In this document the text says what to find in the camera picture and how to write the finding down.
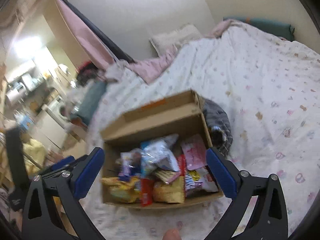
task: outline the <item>snack bag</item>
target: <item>snack bag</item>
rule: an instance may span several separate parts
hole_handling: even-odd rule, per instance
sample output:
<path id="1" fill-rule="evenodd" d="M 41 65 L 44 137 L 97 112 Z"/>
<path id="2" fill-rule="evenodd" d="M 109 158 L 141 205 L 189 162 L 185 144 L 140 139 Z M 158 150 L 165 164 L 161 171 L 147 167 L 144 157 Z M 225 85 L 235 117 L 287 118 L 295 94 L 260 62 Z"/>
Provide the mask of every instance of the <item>snack bag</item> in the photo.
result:
<path id="1" fill-rule="evenodd" d="M 116 164 L 121 163 L 121 172 L 118 177 L 121 181 L 130 181 L 130 176 L 140 172 L 141 150 L 133 149 L 130 152 L 121 152 L 121 160 L 117 159 Z"/>
<path id="2" fill-rule="evenodd" d="M 179 171 L 177 159 L 164 140 L 155 140 L 142 151 L 141 173 L 145 178 L 157 167 L 168 171 Z"/>
<path id="3" fill-rule="evenodd" d="M 153 203 L 152 191 L 154 180 L 141 178 L 140 180 L 141 192 L 140 192 L 140 202 L 141 206 L 145 207 Z"/>
<path id="4" fill-rule="evenodd" d="M 153 200 L 155 202 L 184 203 L 184 177 L 179 176 L 169 185 L 162 181 L 156 182 L 153 188 Z"/>
<path id="5" fill-rule="evenodd" d="M 139 194 L 132 189 L 112 186 L 109 188 L 109 192 L 115 200 L 122 203 L 134 203 L 139 199 Z"/>
<path id="6" fill-rule="evenodd" d="M 155 172 L 153 172 L 158 179 L 163 181 L 165 184 L 170 184 L 175 179 L 177 179 L 180 176 L 180 172 L 175 171 L 165 171 L 160 168 L 158 168 Z"/>
<path id="7" fill-rule="evenodd" d="M 141 193 L 141 174 L 140 173 L 136 173 L 135 177 L 139 178 L 139 180 L 134 184 L 134 190 L 135 192 Z"/>
<path id="8" fill-rule="evenodd" d="M 216 182 L 214 181 L 212 175 L 209 173 L 206 167 L 202 167 L 196 170 L 200 179 L 199 182 L 202 182 L 202 189 L 207 192 L 217 192 L 219 191 Z"/>
<path id="9" fill-rule="evenodd" d="M 199 169 L 207 165 L 205 159 L 205 148 L 204 142 L 200 134 L 193 135 L 192 137 L 184 140 L 181 143 L 182 151 L 186 157 L 187 169 L 189 171 Z"/>
<path id="10" fill-rule="evenodd" d="M 184 154 L 181 154 L 178 158 L 178 164 L 179 164 L 179 168 L 180 168 L 180 176 L 185 176 L 186 172 L 187 172 L 187 164 L 186 164 L 186 158 L 184 156 Z"/>
<path id="11" fill-rule="evenodd" d="M 140 193 L 137 192 L 135 184 L 139 182 L 139 177 L 133 176 L 129 182 L 120 181 L 118 177 L 102 178 L 100 181 L 109 187 L 110 194 L 115 200 L 122 203 L 133 203 L 139 199 Z"/>
<path id="12" fill-rule="evenodd" d="M 218 187 L 206 167 L 188 171 L 185 176 L 186 196 L 192 193 L 205 190 L 207 192 L 217 192 Z"/>
<path id="13" fill-rule="evenodd" d="M 144 150 L 148 145 L 150 145 L 151 143 L 154 143 L 156 141 L 159 141 L 159 140 L 163 140 L 166 144 L 167 144 L 167 147 L 169 149 L 172 148 L 172 146 L 176 143 L 176 141 L 178 140 L 178 137 L 179 135 L 176 134 L 176 133 L 173 133 L 173 134 L 170 134 L 170 135 L 167 135 L 167 136 L 163 136 L 163 137 L 160 137 L 160 138 L 157 138 L 157 139 L 154 139 L 154 140 L 150 140 L 150 141 L 144 141 L 142 143 L 140 143 L 140 148 L 142 150 Z"/>

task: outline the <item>pillow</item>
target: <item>pillow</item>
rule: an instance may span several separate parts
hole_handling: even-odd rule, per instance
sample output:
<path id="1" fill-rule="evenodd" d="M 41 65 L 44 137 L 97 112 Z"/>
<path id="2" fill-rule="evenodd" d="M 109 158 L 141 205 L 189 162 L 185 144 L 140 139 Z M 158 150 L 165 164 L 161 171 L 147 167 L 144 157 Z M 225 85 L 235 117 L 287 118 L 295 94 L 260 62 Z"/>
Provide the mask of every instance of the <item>pillow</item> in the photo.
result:
<path id="1" fill-rule="evenodd" d="M 179 47 L 188 41 L 195 41 L 202 37 L 194 25 L 188 24 L 170 33 L 154 35 L 151 37 L 150 42 L 156 49 L 158 55 L 161 56 L 165 53 L 166 49 L 171 48 L 173 45 Z"/>

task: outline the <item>patterned bedsheet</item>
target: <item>patterned bedsheet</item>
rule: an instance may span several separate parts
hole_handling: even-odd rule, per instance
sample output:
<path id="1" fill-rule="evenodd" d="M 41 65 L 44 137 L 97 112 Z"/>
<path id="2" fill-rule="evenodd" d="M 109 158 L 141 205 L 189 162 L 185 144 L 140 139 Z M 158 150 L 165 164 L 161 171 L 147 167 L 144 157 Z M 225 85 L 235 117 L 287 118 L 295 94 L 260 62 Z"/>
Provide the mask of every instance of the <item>patterned bedsheet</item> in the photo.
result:
<path id="1" fill-rule="evenodd" d="M 126 69 L 120 83 L 107 87 L 89 127 L 88 152 L 102 147 L 99 131 L 122 112 L 187 89 L 227 112 L 234 137 L 229 159 L 239 169 L 279 176 L 292 233 L 320 188 L 320 55 L 247 24 L 230 27 L 221 39 L 190 42 L 153 84 Z M 106 239 L 161 239 L 178 227 L 183 239 L 198 240 L 229 203 L 222 197 L 183 209 L 130 210 L 103 204 L 96 179 L 83 206 Z"/>

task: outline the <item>cardboard box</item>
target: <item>cardboard box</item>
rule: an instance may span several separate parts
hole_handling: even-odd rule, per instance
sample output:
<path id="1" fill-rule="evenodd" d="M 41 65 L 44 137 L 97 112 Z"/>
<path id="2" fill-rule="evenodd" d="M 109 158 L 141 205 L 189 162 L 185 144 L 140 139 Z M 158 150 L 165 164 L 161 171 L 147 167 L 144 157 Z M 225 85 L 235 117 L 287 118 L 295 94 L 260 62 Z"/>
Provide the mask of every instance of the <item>cardboard box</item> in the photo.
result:
<path id="1" fill-rule="evenodd" d="M 210 135 L 200 109 L 196 92 L 186 91 L 160 101 L 151 102 L 141 108 L 126 112 L 101 132 L 105 141 L 105 163 L 102 168 L 103 177 L 118 175 L 115 160 L 120 152 L 130 151 L 140 147 L 140 142 L 161 136 L 178 133 L 179 139 L 173 147 L 175 156 L 182 154 L 180 142 L 199 133 L 206 148 L 212 146 Z M 195 197 L 186 198 L 184 203 L 169 204 L 154 202 L 141 207 L 140 203 L 118 203 L 108 192 L 108 187 L 102 184 L 102 200 L 106 204 L 139 209 L 165 209 L 192 206 L 223 196 L 221 191 L 214 193 L 199 192 Z"/>

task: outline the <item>yellow cloth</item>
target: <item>yellow cloth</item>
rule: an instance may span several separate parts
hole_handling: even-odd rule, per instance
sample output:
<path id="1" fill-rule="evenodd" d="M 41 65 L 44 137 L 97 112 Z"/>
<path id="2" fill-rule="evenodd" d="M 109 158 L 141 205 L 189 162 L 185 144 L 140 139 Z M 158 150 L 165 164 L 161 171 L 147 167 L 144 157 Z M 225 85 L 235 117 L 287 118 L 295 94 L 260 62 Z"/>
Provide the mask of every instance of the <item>yellow cloth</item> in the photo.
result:
<path id="1" fill-rule="evenodd" d="M 41 142 L 34 139 L 30 139 L 29 143 L 23 144 L 23 151 L 25 154 L 28 154 L 29 156 L 31 156 L 36 163 L 43 165 L 44 158 L 47 154 L 47 151 Z M 39 170 L 29 160 L 25 159 L 25 164 L 26 164 L 26 169 L 28 174 L 33 174 Z"/>

